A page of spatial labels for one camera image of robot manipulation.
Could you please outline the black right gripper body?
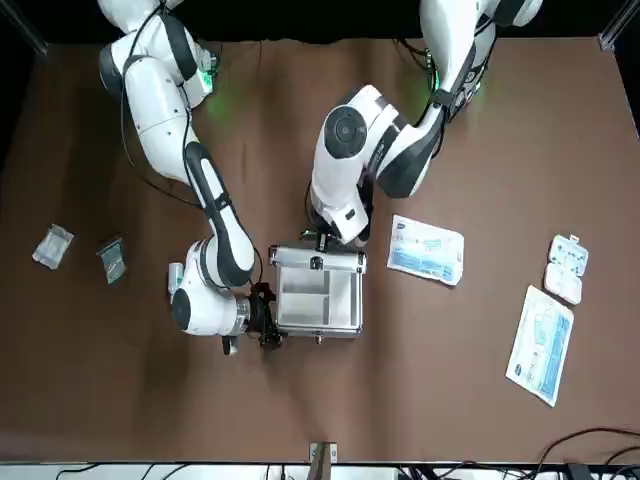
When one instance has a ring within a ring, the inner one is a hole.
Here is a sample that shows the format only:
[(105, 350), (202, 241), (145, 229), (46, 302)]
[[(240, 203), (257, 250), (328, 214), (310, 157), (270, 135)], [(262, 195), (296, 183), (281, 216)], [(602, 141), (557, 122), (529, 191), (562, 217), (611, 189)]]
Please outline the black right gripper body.
[(252, 293), (250, 301), (250, 319), (248, 331), (264, 334), (268, 325), (269, 302), (265, 301), (259, 293)]

